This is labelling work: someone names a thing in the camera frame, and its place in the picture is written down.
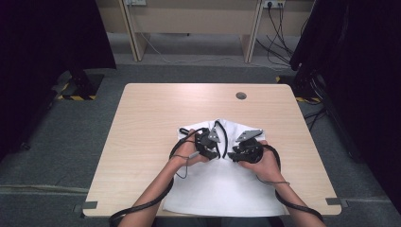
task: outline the table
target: table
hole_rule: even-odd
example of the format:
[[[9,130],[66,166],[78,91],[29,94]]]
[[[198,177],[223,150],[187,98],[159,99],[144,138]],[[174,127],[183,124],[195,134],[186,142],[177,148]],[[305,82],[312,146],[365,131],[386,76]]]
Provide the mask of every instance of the table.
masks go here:
[[[135,83],[121,97],[83,214],[108,217],[132,206],[165,165],[177,129],[218,118],[263,129],[304,202],[322,215],[340,213],[340,205],[327,204],[337,196],[287,85]],[[162,207],[158,216],[180,215]]]

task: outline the hand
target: hand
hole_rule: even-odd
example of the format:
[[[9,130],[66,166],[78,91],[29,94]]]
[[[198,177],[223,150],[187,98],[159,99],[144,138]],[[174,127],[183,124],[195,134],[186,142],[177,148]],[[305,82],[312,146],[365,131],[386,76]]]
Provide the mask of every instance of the hand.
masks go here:
[[[266,140],[259,141],[262,145],[267,145]],[[280,169],[277,165],[277,161],[274,157],[273,152],[267,148],[263,148],[263,157],[256,164],[250,164],[248,162],[238,162],[241,166],[252,170],[259,177],[260,180],[266,182],[283,182],[284,177],[280,173]]]
[[[191,158],[189,160],[186,160],[184,157],[189,157],[189,155],[193,154],[194,152],[196,152],[195,149],[195,134],[191,135],[190,137],[188,137],[186,139],[187,142],[183,143],[181,146],[179,146],[177,148],[177,150],[175,151],[174,155],[180,155],[180,156],[173,156],[171,158],[172,161],[175,161],[178,163],[179,166],[192,166],[195,163],[198,162],[203,162],[206,163],[207,161],[209,161],[208,158],[198,154],[197,156],[195,156],[194,158]]]

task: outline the electrical outlet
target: electrical outlet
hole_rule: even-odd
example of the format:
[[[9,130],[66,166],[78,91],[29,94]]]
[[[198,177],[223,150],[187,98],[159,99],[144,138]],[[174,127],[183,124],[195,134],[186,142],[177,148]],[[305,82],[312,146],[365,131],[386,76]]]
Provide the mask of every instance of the electrical outlet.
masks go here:
[[[286,0],[266,0],[265,1],[265,5],[263,5],[263,8],[269,8],[268,4],[269,2],[271,2],[271,8],[272,9],[279,9],[279,8],[283,8],[284,4],[286,3]]]
[[[127,6],[146,6],[147,0],[124,0]]]

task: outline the yellow black warning tape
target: yellow black warning tape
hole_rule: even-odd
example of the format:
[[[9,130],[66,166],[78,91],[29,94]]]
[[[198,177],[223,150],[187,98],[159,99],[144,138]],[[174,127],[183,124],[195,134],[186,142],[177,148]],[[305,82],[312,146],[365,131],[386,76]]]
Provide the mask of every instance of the yellow black warning tape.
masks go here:
[[[58,100],[60,99],[67,99],[67,100],[74,100],[74,101],[83,101],[83,100],[95,100],[96,96],[83,96],[83,95],[77,95],[77,94],[72,94],[72,95],[63,95],[62,93],[67,89],[68,85],[70,83],[67,82],[65,86],[61,90],[61,95],[58,97]]]

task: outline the power strip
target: power strip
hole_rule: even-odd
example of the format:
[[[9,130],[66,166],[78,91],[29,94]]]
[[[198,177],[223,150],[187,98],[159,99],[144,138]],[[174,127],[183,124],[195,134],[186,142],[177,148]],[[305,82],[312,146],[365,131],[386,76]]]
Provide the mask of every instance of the power strip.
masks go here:
[[[283,8],[284,7],[284,4],[286,3],[286,0],[266,0],[265,1],[265,5],[263,5],[263,8],[269,8],[269,6],[268,6],[269,2],[271,2],[271,8],[272,9],[279,9],[279,8]]]

